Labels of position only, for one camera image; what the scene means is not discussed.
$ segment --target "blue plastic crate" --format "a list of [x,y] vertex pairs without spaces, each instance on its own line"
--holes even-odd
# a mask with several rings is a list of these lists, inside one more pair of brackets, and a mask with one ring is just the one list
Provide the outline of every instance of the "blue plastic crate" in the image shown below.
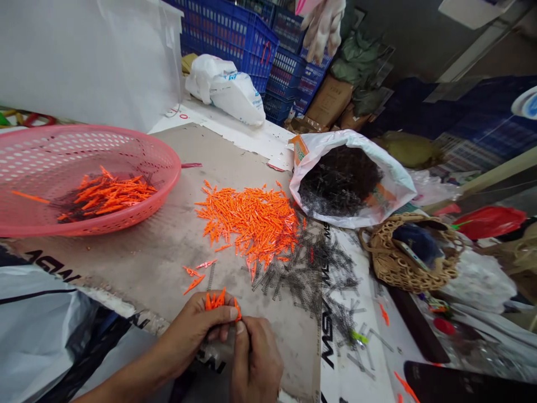
[[280,47],[293,54],[299,54],[302,49],[305,35],[305,31],[300,30],[302,20],[302,17],[281,7],[277,7],[274,13],[272,29],[280,38]]
[[279,46],[277,36],[253,11],[225,0],[166,0],[185,14],[181,53],[211,54],[235,63],[265,92]]
[[304,76],[295,95],[295,110],[305,114],[309,104],[312,103],[315,93],[323,82],[326,71],[312,63],[306,65]]
[[306,61],[291,52],[279,49],[274,58],[270,77],[267,82],[267,90],[285,99],[293,99],[296,89],[300,85]]
[[289,111],[293,106],[293,102],[293,100],[283,99],[278,95],[267,91],[265,93],[265,99],[263,100],[263,107],[265,108],[267,120],[281,126],[289,116]]
[[[305,48],[302,46],[302,51],[300,52],[300,56],[306,60],[306,57],[308,57],[308,48]],[[322,68],[323,70],[326,70],[328,66],[330,65],[330,62],[332,61],[332,58],[328,56],[327,50],[324,50],[323,60],[321,61],[321,65],[316,65],[315,63],[312,63],[315,67]]]
[[243,0],[241,5],[259,15],[268,26],[272,26],[276,5],[264,0]]

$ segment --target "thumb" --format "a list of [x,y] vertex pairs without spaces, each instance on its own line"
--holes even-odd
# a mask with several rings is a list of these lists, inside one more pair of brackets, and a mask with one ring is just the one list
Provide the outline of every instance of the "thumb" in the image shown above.
[[242,321],[237,322],[235,329],[235,357],[231,383],[233,387],[241,390],[248,385],[250,340],[246,326]]
[[237,308],[230,306],[221,306],[210,311],[203,312],[203,318],[207,329],[226,323],[230,323],[237,319],[239,311]]

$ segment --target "hand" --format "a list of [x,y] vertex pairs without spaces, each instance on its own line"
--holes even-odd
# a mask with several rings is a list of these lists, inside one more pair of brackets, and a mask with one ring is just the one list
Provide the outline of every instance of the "hand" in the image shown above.
[[237,322],[236,330],[232,402],[274,403],[278,398],[284,364],[269,321],[243,317]]
[[[210,294],[213,293],[218,296],[221,291],[212,290]],[[206,295],[207,293],[192,295],[153,347],[151,355],[161,360],[168,377],[177,378],[185,371],[193,361],[205,336],[208,336],[209,341],[215,340],[218,336],[222,342],[228,338],[229,323],[238,316],[233,296],[226,293],[224,306],[205,311]]]

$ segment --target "red plastic bag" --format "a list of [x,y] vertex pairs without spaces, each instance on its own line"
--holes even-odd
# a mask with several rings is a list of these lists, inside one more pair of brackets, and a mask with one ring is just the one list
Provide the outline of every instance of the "red plastic bag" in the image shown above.
[[467,214],[453,224],[471,240],[497,237],[520,228],[526,213],[514,208],[488,206]]

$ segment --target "orange label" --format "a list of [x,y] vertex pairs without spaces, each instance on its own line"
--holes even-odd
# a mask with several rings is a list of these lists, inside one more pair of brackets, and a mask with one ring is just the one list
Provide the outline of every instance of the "orange label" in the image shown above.
[[377,184],[375,190],[366,199],[366,202],[370,207],[374,205],[383,205],[385,202],[393,201],[395,201],[395,196],[380,183]]
[[308,147],[302,140],[301,135],[297,135],[289,140],[289,143],[293,143],[295,146],[295,164],[300,164],[300,161],[309,153]]

